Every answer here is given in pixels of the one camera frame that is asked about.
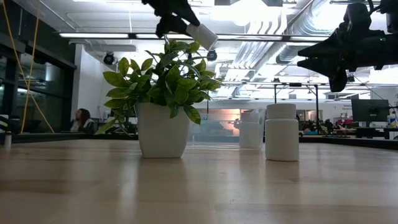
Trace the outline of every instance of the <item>ceiling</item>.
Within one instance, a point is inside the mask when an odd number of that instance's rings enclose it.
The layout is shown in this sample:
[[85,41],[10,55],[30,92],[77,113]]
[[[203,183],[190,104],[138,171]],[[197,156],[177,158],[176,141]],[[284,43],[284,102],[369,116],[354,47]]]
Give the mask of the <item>ceiling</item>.
[[[14,0],[29,12],[35,14],[37,1]],[[159,21],[153,14],[153,9],[134,0],[41,0],[40,18],[59,32],[149,32],[154,33]],[[106,3],[99,1],[116,1]],[[193,11],[204,25],[217,34],[295,34],[328,35],[343,20],[345,5],[331,5],[329,0],[314,0],[313,5],[303,11],[292,26],[291,22],[309,0],[296,0],[296,4],[283,7],[267,7],[261,0],[234,0],[230,6],[216,6],[215,0],[189,0]],[[315,31],[297,30],[300,22],[305,22],[311,16],[310,22]],[[386,30],[386,20],[383,15],[374,13],[371,29]],[[81,40],[86,50],[101,59],[107,51],[113,51],[117,46],[123,46],[124,51],[115,52],[117,57],[129,57],[144,60],[148,55],[144,52],[162,51],[162,40]],[[295,66],[299,58],[284,65],[277,64],[276,57],[284,53],[293,54],[281,43],[247,43],[236,41],[220,41],[215,45],[218,54],[216,62],[208,64],[218,76],[224,76],[226,81],[271,82],[279,78],[281,82],[313,82],[328,83],[328,79],[315,72]],[[371,79],[372,69],[363,68],[356,72],[362,82],[378,82]],[[273,90],[263,90],[261,85],[226,86],[213,97],[238,98],[239,92],[255,98],[257,95],[273,97]]]

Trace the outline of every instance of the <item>white pot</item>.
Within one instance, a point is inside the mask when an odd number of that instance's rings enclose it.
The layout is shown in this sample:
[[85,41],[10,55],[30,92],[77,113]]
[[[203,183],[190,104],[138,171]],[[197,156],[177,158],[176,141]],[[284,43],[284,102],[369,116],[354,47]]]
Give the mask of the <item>white pot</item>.
[[153,103],[137,107],[138,138],[144,158],[179,158],[187,145],[189,119],[182,107],[170,119],[170,108]]

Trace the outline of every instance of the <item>computer monitor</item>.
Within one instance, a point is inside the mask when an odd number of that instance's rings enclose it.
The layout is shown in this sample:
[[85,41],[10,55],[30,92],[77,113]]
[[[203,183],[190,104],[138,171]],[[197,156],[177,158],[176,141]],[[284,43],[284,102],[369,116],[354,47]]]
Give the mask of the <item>computer monitor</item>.
[[353,120],[365,122],[386,122],[390,115],[388,100],[351,100]]

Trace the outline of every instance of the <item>person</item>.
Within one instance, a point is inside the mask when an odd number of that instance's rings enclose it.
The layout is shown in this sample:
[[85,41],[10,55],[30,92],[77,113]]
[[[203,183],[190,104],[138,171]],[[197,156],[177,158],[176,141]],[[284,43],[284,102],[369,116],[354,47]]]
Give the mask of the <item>person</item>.
[[94,134],[94,121],[90,118],[90,112],[80,108],[75,113],[75,119],[72,121],[71,132],[84,132]]

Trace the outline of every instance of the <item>white plastic bottle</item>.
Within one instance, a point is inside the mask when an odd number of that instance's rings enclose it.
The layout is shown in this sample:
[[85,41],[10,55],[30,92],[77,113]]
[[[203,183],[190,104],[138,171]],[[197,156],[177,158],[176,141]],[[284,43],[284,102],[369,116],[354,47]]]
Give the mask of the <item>white plastic bottle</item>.
[[299,122],[295,117],[295,104],[279,103],[267,106],[266,159],[299,159]]

